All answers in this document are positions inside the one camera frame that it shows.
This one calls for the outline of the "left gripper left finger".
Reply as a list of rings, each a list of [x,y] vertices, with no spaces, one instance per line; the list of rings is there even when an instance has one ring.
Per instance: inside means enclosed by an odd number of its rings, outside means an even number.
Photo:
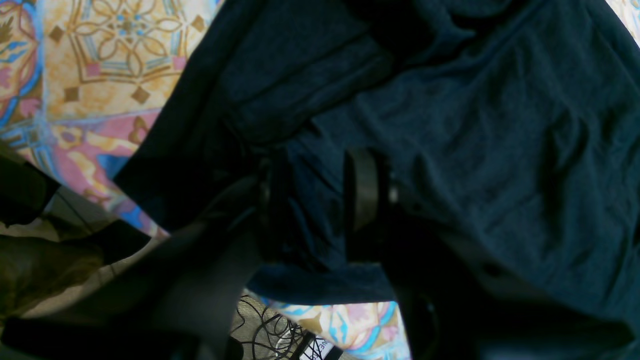
[[[10,318],[3,346],[37,360],[223,360],[238,299],[277,259],[274,168],[255,157],[221,181],[194,158],[137,153],[115,183],[169,239],[65,309]]]

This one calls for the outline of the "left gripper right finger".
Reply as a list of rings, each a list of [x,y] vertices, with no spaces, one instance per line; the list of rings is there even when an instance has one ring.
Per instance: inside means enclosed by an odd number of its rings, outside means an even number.
[[[437,234],[384,155],[345,153],[345,245],[394,291],[414,360],[621,360],[630,328],[569,309],[480,244]]]

